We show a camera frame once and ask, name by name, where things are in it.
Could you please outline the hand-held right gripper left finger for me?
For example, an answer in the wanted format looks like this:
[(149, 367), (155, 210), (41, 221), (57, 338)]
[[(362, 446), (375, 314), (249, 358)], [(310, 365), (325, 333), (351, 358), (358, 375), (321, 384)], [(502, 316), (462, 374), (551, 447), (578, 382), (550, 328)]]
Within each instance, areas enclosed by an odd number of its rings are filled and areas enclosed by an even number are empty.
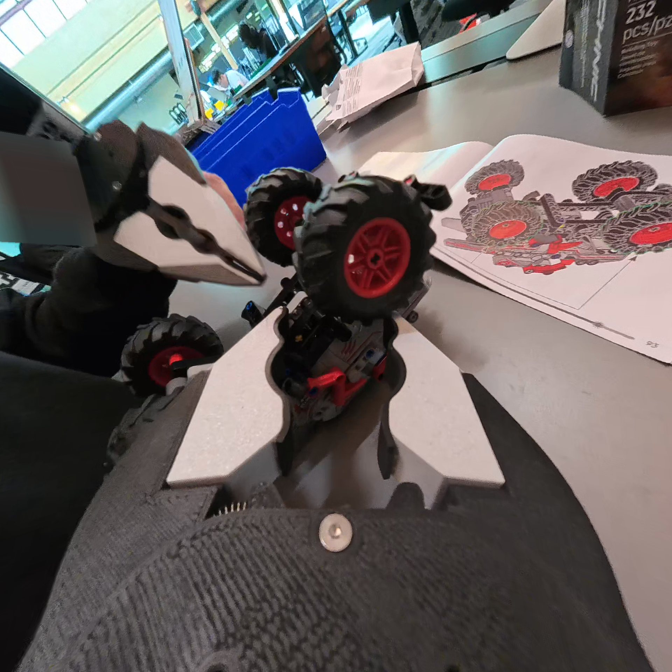
[(288, 402), (273, 382), (271, 364), (284, 343), (276, 308), (211, 367), (167, 485), (224, 485), (243, 502), (281, 473), (277, 443), (290, 429)]

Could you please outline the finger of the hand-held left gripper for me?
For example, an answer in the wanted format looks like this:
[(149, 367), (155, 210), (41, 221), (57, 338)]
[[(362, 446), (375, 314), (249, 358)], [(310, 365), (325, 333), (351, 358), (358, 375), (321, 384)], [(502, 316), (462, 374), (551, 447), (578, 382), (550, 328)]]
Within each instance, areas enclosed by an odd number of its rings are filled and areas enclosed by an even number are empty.
[(214, 215), (216, 209), (228, 209), (208, 184), (198, 183), (164, 157), (148, 173), (148, 197), (148, 215), (155, 216), (155, 209), (170, 210), (177, 216), (185, 212), (195, 223), (199, 216), (205, 219), (206, 215)]
[(166, 276), (234, 287), (263, 284), (263, 263), (229, 209), (198, 217), (155, 209), (120, 223), (113, 238), (133, 260), (141, 259)]

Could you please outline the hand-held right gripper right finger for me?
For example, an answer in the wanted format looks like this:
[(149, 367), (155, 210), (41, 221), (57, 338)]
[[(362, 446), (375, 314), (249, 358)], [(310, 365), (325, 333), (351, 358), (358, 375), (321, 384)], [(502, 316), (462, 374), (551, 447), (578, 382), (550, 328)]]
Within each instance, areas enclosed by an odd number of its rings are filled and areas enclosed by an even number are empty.
[(377, 449), (383, 479), (413, 486), (427, 510), (451, 486), (501, 488), (503, 471), (459, 367), (404, 318), (394, 326)]

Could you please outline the toy monster truck red wheels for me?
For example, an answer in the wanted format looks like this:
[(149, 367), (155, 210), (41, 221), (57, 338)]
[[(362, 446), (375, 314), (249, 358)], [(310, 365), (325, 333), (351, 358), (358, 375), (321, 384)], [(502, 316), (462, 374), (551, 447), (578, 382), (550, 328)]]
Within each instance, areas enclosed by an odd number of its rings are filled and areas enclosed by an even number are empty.
[(432, 210), (450, 204), (446, 187), (414, 176), (351, 173), (331, 186), (283, 167), (248, 187), (243, 214), (253, 246), (295, 273), (267, 309), (249, 301), (242, 318), (254, 328), (306, 294), (282, 317), (283, 344), (271, 363), (290, 406), (291, 427), (278, 446), (284, 475), (318, 424), (384, 375), (391, 316), (406, 317), (427, 292)]

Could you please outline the person's left forearm black sleeve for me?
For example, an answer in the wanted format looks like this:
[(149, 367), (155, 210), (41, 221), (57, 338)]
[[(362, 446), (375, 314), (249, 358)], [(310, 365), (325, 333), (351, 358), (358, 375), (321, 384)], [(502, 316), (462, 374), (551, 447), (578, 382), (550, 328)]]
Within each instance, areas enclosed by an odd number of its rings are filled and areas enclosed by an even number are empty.
[(156, 270), (113, 265), (88, 248), (55, 264), (50, 290), (1, 290), (1, 351), (111, 378), (137, 329), (168, 315), (177, 281)]

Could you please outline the grey desk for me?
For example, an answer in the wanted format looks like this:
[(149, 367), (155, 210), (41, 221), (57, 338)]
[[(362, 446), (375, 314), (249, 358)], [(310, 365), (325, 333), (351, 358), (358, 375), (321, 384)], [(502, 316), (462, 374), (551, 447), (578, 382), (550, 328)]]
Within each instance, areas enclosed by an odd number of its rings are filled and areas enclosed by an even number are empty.
[[(325, 134), (325, 180), (379, 151), (532, 133), (671, 154), (671, 111), (605, 119), (558, 84), (560, 50), (390, 101)], [(522, 426), (591, 519), (649, 661), (671, 670), (671, 368), (436, 263), (416, 328)]]

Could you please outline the person's left hand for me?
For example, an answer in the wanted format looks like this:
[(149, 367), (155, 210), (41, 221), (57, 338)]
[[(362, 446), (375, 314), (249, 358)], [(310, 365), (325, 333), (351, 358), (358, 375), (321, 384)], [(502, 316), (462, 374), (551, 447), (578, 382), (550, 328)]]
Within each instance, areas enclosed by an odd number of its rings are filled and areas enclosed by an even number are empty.
[(206, 183), (224, 200), (240, 226), (245, 229), (243, 209), (240, 207), (225, 181), (214, 173), (203, 172), (203, 176)]

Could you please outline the blue plastic parts bin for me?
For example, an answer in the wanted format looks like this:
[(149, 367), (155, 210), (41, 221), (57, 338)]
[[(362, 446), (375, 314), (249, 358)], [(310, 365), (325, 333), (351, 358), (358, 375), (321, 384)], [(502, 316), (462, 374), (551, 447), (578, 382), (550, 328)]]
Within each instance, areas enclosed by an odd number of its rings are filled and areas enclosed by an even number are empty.
[(326, 159), (305, 100), (298, 88), (255, 94), (227, 118), (214, 134), (189, 146), (204, 172), (219, 175), (240, 206), (248, 187), (279, 167), (310, 172)]

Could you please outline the white board on stand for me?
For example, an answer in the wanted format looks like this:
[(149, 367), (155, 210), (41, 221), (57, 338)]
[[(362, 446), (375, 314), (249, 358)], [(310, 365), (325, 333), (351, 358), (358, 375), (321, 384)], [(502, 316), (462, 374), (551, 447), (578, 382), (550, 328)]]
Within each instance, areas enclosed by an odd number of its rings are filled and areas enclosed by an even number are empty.
[(186, 145), (203, 132), (214, 132), (216, 127), (212, 126), (206, 115), (191, 46), (183, 33), (177, 2), (157, 1), (157, 4), (186, 110), (187, 122), (179, 131), (181, 141)]

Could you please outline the wooden office table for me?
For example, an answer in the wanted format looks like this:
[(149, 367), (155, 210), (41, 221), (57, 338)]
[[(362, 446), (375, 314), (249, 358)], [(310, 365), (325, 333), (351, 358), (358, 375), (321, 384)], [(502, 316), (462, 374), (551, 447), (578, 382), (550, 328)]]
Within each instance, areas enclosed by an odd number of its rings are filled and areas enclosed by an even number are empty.
[(319, 98), (323, 87), (330, 84), (342, 67), (343, 51), (338, 44), (328, 13), (324, 13), (313, 25), (286, 46), (262, 70), (233, 95), (234, 100), (248, 99), (256, 92), (279, 89), (275, 77), (284, 67), (294, 67), (303, 84), (303, 94), (309, 91)]

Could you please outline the white printed paper bag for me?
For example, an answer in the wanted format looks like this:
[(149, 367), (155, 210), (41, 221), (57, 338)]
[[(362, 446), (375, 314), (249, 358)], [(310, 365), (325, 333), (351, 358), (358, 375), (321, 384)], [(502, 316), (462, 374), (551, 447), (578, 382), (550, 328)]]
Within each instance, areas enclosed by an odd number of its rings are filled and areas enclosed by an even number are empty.
[(414, 89), (424, 76), (421, 44), (414, 42), (375, 55), (353, 66), (342, 66), (331, 84), (323, 86), (328, 106), (316, 130), (323, 134), (367, 115), (378, 106)]

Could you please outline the open building instruction booklet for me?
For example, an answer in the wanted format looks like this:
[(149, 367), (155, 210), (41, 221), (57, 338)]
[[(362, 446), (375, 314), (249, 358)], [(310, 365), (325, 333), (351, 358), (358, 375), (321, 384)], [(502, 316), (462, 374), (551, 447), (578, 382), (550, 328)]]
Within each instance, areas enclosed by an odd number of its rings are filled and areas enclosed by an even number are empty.
[(432, 255), (536, 311), (671, 363), (671, 157), (538, 135), (380, 152), (361, 175), (443, 184)]

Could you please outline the grey flat tray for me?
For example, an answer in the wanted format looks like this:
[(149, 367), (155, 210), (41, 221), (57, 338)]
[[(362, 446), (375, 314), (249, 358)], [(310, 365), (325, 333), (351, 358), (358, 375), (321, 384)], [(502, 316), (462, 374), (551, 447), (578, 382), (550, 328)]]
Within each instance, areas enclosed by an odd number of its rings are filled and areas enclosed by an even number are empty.
[(424, 89), (506, 60), (507, 52), (548, 7), (550, 1), (525, 1), (465, 32), (421, 51)]

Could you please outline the white stand base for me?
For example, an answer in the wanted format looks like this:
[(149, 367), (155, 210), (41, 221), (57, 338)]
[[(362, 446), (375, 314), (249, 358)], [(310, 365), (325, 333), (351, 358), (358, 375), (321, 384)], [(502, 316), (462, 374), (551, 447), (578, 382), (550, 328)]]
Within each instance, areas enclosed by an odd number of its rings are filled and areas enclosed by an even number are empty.
[(508, 49), (507, 61), (520, 61), (562, 43), (565, 27), (566, 1), (551, 1)]

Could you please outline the black toy set box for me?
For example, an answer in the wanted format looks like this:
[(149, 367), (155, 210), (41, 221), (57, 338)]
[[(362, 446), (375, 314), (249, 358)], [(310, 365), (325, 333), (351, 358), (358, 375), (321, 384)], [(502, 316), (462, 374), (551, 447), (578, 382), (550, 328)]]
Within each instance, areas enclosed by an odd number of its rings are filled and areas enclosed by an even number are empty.
[(671, 2), (567, 1), (559, 85), (602, 116), (671, 106)]

